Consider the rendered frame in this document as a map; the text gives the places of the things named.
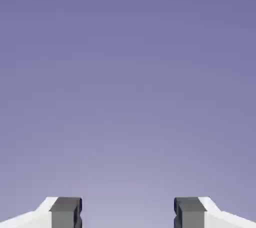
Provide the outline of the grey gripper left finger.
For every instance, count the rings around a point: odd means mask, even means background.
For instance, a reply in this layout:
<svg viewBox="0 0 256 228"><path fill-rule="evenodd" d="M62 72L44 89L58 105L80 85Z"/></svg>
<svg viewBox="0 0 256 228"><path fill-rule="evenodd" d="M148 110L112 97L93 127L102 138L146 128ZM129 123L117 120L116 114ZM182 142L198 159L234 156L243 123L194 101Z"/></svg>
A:
<svg viewBox="0 0 256 228"><path fill-rule="evenodd" d="M0 228L83 228L80 197L46 197L39 207L0 222Z"/></svg>

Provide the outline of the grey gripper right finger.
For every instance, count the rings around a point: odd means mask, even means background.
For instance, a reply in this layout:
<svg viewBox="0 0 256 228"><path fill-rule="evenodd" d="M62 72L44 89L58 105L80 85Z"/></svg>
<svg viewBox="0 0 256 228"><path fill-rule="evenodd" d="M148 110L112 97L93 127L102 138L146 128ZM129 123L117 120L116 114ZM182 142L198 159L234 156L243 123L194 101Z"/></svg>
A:
<svg viewBox="0 0 256 228"><path fill-rule="evenodd" d="M256 228L256 222L222 211L210 197L175 197L173 228Z"/></svg>

